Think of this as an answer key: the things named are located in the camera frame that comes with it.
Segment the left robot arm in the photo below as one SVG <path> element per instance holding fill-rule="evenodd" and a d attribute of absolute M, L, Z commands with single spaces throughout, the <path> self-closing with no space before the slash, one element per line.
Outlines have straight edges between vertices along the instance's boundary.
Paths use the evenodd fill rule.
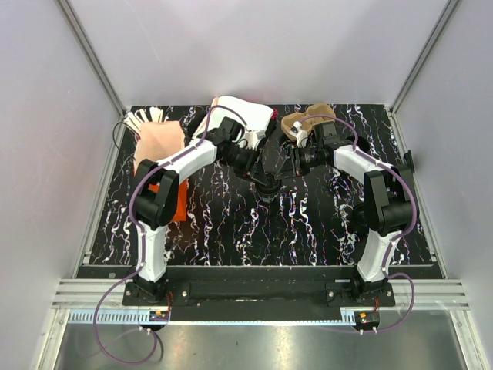
<path fill-rule="evenodd" d="M 262 197 L 275 197 L 279 191 L 273 174 L 264 171 L 260 159 L 275 130 L 274 118 L 258 128 L 239 117 L 213 121 L 204 114 L 203 118 L 204 123 L 191 122 L 189 142 L 183 149 L 163 159 L 145 158 L 134 172 L 129 214 L 139 236 L 138 264 L 131 277 L 139 296 L 151 305 L 166 297 L 166 228 L 177 211 L 182 183 L 202 168 L 220 163 L 253 183 Z"/>

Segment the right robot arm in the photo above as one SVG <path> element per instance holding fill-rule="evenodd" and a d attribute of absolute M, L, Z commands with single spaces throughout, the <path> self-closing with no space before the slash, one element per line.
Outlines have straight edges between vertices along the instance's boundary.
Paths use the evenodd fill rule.
<path fill-rule="evenodd" d="M 311 129 L 297 120 L 287 129 L 287 135 L 294 142 L 275 175 L 277 180 L 302 177 L 314 167 L 330 165 L 363 186 L 363 201 L 354 212 L 367 229 L 367 239 L 349 292 L 354 303 L 370 304 L 387 290 L 391 253 L 418 220 L 413 167 L 392 166 L 372 157 L 361 148 L 357 134 L 340 137 L 334 121 L 328 118 Z"/>

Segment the black cup lid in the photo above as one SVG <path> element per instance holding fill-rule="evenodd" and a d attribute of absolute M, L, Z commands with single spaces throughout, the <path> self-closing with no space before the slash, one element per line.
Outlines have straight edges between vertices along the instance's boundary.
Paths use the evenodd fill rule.
<path fill-rule="evenodd" d="M 275 194 L 278 193 L 282 186 L 282 182 L 277 179 L 272 173 L 266 175 L 265 184 L 257 184 L 257 190 L 265 194 Z"/>

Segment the orange paper bag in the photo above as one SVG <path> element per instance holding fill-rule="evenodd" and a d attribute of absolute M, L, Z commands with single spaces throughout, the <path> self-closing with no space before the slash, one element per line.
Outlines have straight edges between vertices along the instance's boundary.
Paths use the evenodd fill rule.
<path fill-rule="evenodd" d="M 134 173 L 142 160 L 157 162 L 173 156 L 185 147 L 185 135 L 179 121 L 143 123 L 134 156 Z M 188 180 L 179 186 L 177 208 L 173 222 L 187 220 Z"/>

